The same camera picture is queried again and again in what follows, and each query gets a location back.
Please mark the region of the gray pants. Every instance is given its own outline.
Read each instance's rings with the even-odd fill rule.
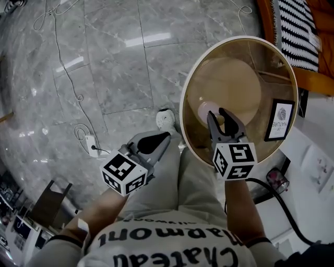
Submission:
[[[214,190],[215,175],[186,148],[180,156],[181,136],[170,145],[154,169],[155,178],[130,194],[119,220],[179,210],[226,228],[226,215]]]

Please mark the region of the shoe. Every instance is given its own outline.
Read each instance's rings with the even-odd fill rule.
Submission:
[[[160,131],[167,131],[171,135],[176,133],[176,129],[174,127],[175,116],[170,109],[164,108],[160,110],[156,116],[156,123]]]

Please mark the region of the power strip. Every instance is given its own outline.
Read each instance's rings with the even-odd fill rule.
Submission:
[[[91,157],[99,157],[100,151],[99,150],[92,150],[92,146],[93,145],[95,147],[97,147],[97,143],[96,143],[95,137],[93,135],[86,135],[85,139],[86,139],[86,143],[87,143],[87,148],[88,148],[89,155]]]

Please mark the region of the floor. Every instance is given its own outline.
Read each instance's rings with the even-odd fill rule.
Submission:
[[[254,1],[235,1],[252,7],[241,18],[247,34],[261,36]],[[62,0],[57,13],[72,3]],[[47,0],[48,9],[57,4]],[[69,197],[82,208],[106,187],[100,161],[73,135],[87,120],[58,60],[53,17],[33,29],[44,8],[45,0],[28,0],[1,19],[2,106],[15,116],[0,124],[0,157],[32,200],[55,179],[61,188],[73,183]],[[196,59],[216,42],[243,34],[237,11],[229,0],[79,0],[56,16],[61,58],[101,148],[118,149],[134,134],[155,129],[159,108],[178,113]],[[278,153],[268,164],[281,158]]]

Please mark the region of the black and white striped fabric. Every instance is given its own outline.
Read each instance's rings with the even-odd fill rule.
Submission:
[[[316,34],[316,28],[307,2],[272,1],[278,1],[279,5],[282,53],[292,66],[318,72],[318,51],[309,42],[309,32]]]

